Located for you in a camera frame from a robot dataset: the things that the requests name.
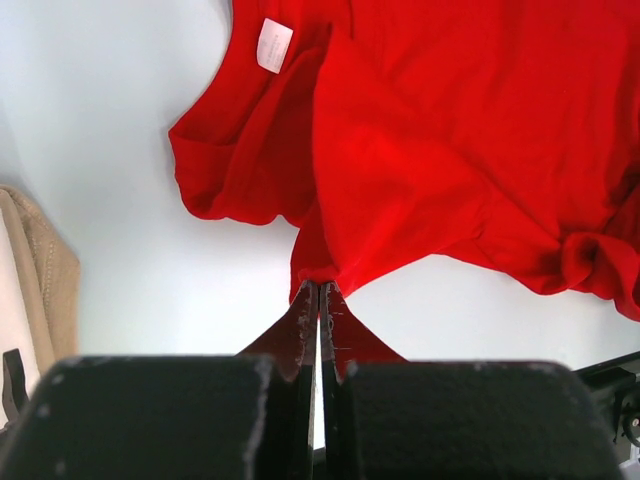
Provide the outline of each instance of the clothing tag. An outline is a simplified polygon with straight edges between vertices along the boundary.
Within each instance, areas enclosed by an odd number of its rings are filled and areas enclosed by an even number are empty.
[[[258,38],[258,65],[270,72],[280,73],[292,35],[290,28],[265,18]]]

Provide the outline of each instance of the beige bag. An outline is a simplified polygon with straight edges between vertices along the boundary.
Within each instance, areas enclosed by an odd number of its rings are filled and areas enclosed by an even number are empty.
[[[19,190],[0,185],[0,209],[43,374],[56,360],[77,353],[80,264],[40,209]]]

